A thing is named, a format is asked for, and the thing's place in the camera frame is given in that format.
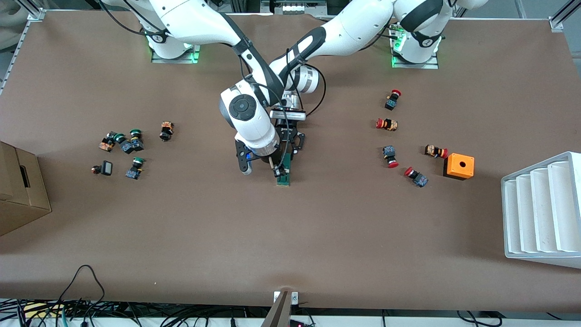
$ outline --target table surface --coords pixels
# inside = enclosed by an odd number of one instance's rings
[[[137,27],[130,13],[122,22]],[[321,22],[234,16],[266,60]],[[546,21],[453,20],[439,70],[392,69],[387,39],[315,58],[328,82],[290,187],[266,164],[244,176],[218,111],[241,79],[223,45],[196,65],[149,63],[146,44],[102,12],[33,23],[0,97],[0,139],[38,155],[53,212],[0,237],[0,297],[57,298],[91,264],[107,300],[269,305],[282,286],[311,307],[581,312],[581,271],[504,257],[500,178],[581,151],[581,83]],[[383,109],[387,93],[402,96]],[[321,90],[305,95],[312,108]],[[396,132],[374,128],[396,119]],[[162,120],[176,124],[161,142]],[[144,131],[131,155],[97,145]],[[426,144],[476,158],[442,177]],[[381,148],[394,145],[388,169]],[[113,162],[113,176],[90,168]],[[412,165],[423,189],[403,176]],[[68,298],[98,298],[85,271]]]

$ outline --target round gray joint cover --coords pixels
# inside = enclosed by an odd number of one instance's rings
[[[254,117],[256,112],[256,100],[248,94],[237,95],[230,102],[230,115],[238,120],[247,121]]]

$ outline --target orange cube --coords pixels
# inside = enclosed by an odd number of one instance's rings
[[[444,161],[444,176],[465,180],[474,176],[474,157],[452,153]]]

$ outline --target cardboard box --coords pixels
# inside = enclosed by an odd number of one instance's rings
[[[0,235],[51,212],[36,156],[0,143]]]

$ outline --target small toy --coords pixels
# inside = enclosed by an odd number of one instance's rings
[[[399,99],[399,97],[401,97],[401,92],[398,90],[392,90],[391,95],[385,102],[385,109],[393,110],[397,105],[397,99]]]
[[[162,133],[159,134],[159,138],[165,142],[171,140],[171,136],[174,134],[174,123],[164,121],[162,123]]]
[[[459,180],[474,176],[474,157],[458,153],[450,154],[444,160],[443,176]]]
[[[119,143],[119,146],[121,146],[121,150],[123,150],[123,152],[125,152],[126,154],[130,154],[133,152],[134,150],[133,145],[131,144],[131,142],[127,141],[124,134],[119,133],[115,135],[115,141]]]
[[[448,158],[448,149],[440,149],[433,145],[426,145],[425,155],[429,155],[432,158],[442,157],[442,159]]]
[[[388,161],[388,168],[395,168],[399,166],[396,161],[396,149],[392,145],[383,148],[383,158]]]
[[[395,131],[397,129],[397,120],[379,118],[375,124],[375,128]]]
[[[424,187],[428,184],[428,178],[415,171],[412,167],[409,167],[403,174],[411,178],[416,186]]]
[[[91,171],[93,171],[93,174],[95,174],[95,175],[103,174],[105,176],[111,176],[112,170],[113,170],[113,164],[110,163],[109,161],[103,161],[103,164],[101,166],[93,166],[93,168],[91,168]]]
[[[141,169],[141,166],[144,165],[144,161],[145,160],[143,160],[140,157],[134,157],[133,158],[133,166],[131,168],[129,168],[129,170],[127,171],[125,176],[127,176],[131,179],[139,179],[139,175],[143,171],[143,169]]]
[[[103,138],[103,140],[99,144],[99,149],[105,150],[107,152],[111,152],[111,150],[115,146],[115,135],[116,134],[117,133],[115,133],[114,131],[110,131],[107,135],[105,135],[105,137]]]
[[[131,147],[135,151],[141,151],[144,149],[144,143],[141,140],[141,130],[133,129],[129,132],[131,134]]]

